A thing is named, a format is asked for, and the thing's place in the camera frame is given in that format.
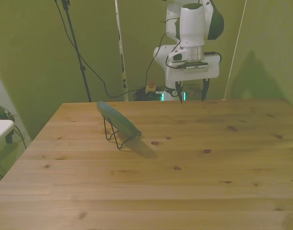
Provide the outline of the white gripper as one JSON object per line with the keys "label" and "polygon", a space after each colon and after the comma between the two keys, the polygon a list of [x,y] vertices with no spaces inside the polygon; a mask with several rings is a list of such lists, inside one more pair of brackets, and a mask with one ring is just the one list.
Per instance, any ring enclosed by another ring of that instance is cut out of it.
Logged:
{"label": "white gripper", "polygon": [[167,67],[166,79],[175,82],[178,98],[183,103],[183,86],[182,81],[203,80],[203,88],[201,92],[201,100],[204,101],[210,85],[210,79],[219,76],[219,55],[208,55],[202,60],[207,64],[186,67],[185,69],[173,69]]}

